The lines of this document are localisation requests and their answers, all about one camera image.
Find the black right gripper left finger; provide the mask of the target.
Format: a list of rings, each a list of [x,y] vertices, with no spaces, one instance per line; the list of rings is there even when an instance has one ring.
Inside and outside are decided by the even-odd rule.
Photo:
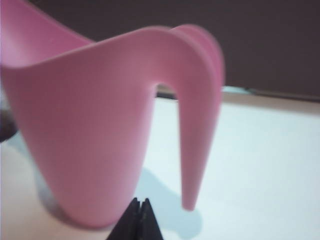
[[[106,240],[134,240],[137,232],[140,202],[135,197],[106,238]]]

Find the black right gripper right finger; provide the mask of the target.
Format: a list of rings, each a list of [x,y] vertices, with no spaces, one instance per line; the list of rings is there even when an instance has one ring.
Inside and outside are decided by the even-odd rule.
[[[140,207],[136,230],[137,240],[164,240],[151,202],[146,198]]]

